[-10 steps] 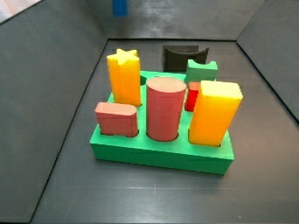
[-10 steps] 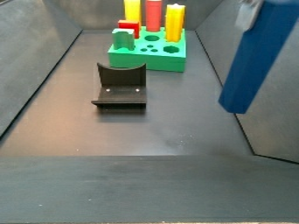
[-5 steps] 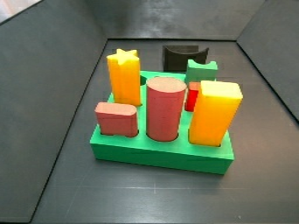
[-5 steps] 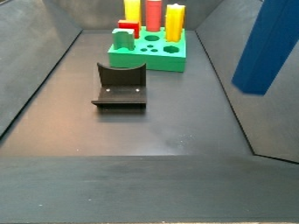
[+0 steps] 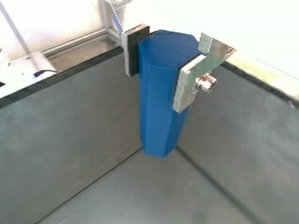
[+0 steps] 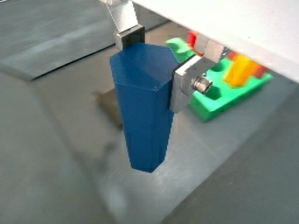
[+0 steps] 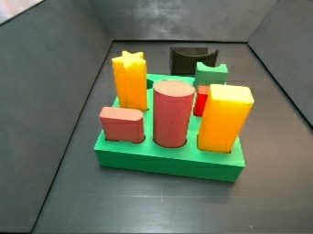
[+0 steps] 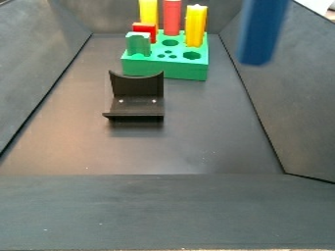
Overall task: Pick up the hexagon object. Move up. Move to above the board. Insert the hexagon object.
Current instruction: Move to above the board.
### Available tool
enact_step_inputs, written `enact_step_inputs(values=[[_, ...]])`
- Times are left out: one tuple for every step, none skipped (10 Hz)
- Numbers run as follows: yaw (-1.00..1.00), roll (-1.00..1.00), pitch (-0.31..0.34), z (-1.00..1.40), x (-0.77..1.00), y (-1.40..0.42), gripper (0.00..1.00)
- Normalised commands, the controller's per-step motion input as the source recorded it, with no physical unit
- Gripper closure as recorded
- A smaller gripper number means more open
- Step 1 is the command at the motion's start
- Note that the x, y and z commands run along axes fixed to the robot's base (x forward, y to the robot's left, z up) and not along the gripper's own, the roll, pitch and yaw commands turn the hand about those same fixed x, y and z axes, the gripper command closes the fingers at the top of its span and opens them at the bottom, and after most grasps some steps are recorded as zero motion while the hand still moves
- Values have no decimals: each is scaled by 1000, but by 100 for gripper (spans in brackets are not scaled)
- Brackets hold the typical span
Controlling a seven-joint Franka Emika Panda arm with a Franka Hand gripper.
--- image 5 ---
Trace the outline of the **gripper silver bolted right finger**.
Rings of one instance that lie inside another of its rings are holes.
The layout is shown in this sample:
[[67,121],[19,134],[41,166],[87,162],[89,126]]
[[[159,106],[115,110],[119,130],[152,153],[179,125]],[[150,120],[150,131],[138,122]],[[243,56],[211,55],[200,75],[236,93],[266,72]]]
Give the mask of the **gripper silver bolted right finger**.
[[182,113],[192,104],[199,90],[208,93],[218,80],[211,76],[215,69],[235,53],[236,49],[207,34],[200,35],[200,54],[182,66],[172,98],[172,109]]

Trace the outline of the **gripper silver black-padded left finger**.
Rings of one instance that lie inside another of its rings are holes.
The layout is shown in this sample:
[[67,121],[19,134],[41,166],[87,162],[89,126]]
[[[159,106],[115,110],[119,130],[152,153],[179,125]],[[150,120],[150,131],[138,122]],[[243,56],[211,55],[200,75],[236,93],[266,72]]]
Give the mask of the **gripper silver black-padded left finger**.
[[124,51],[126,75],[132,77],[139,74],[138,44],[150,37],[150,26],[139,24],[126,30],[118,9],[127,5],[128,1],[103,0],[104,25],[108,36],[122,46]]

